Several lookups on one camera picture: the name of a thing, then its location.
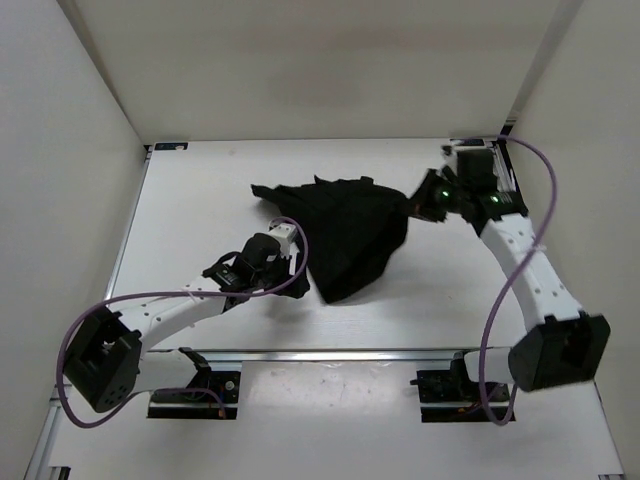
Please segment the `blue label sticker right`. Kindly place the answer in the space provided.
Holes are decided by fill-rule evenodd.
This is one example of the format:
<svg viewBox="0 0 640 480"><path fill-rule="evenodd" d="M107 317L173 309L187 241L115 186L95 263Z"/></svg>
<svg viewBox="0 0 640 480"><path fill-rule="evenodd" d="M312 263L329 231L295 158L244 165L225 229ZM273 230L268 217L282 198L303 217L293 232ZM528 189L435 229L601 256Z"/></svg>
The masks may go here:
<svg viewBox="0 0 640 480"><path fill-rule="evenodd" d="M466 139L451 139L450 144L455 149L471 149L471 148L485 148L485 141L481 138L466 138Z"/></svg>

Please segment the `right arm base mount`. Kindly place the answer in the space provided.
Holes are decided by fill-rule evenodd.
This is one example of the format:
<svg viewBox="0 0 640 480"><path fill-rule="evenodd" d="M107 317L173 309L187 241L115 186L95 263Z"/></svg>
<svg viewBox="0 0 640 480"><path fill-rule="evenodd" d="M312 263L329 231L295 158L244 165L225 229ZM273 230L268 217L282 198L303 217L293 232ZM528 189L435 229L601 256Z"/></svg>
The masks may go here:
<svg viewBox="0 0 640 480"><path fill-rule="evenodd" d="M462 353L442 366L424 366L410 385L417 388L423 424L490 423L480 387L472 381Z"/></svg>

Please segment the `black skirt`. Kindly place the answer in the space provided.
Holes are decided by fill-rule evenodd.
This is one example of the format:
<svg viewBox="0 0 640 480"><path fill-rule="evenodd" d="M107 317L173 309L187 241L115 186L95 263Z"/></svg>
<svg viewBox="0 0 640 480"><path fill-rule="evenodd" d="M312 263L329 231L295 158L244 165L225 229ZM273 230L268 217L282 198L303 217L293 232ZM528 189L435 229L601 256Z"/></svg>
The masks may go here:
<svg viewBox="0 0 640 480"><path fill-rule="evenodd" d="M295 220L309 244L308 269L322 300L336 304L378 280L403 246L407 196L370 177L253 185L253 195Z"/></svg>

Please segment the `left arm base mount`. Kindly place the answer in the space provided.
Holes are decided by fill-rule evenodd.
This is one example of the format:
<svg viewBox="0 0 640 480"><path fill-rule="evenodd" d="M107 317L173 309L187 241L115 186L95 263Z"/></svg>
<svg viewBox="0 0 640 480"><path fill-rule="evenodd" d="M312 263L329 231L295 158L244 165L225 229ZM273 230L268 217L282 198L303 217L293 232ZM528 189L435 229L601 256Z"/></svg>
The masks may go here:
<svg viewBox="0 0 640 480"><path fill-rule="evenodd" d="M154 420L236 420L241 386L239 363L211 363L190 349L157 352L170 375L150 393L147 418Z"/></svg>

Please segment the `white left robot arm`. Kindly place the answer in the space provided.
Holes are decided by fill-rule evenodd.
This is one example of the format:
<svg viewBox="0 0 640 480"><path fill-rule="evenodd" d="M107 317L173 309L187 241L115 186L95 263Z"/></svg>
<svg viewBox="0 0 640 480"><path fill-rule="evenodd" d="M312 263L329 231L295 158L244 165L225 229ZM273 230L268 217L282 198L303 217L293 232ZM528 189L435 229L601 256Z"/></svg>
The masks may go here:
<svg viewBox="0 0 640 480"><path fill-rule="evenodd" d="M97 413L112 414L140 392L177 390L188 400L209 394L206 360L189 347L157 350L169 337L252 298L299 299L309 289L305 235L290 221L253 235L177 291L128 294L124 308L99 304L65 337L58 373Z"/></svg>

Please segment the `aluminium table edge rail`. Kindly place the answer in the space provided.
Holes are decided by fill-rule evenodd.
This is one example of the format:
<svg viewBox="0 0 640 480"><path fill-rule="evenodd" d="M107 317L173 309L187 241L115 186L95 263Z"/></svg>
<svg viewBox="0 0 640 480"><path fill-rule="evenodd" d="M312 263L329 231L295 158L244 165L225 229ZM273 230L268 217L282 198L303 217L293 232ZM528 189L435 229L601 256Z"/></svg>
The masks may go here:
<svg viewBox="0 0 640 480"><path fill-rule="evenodd" d="M472 353L469 349L196 350L207 363L243 362L426 362Z"/></svg>

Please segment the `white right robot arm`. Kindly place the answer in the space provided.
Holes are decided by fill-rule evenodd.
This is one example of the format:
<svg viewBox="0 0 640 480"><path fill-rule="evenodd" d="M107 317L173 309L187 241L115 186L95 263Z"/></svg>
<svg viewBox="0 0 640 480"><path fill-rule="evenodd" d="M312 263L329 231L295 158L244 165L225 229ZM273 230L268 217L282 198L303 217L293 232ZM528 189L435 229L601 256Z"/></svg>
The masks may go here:
<svg viewBox="0 0 640 480"><path fill-rule="evenodd" d="M512 347L485 346L463 354L449 375L460 399L477 396L486 382L514 384L524 392L594 379L611 329L589 314L557 275L541 246L521 194L499 185L493 150L484 143L442 148L444 164L428 170L409 200L410 216L443 222L458 214L471 225L507 277L525 334Z"/></svg>

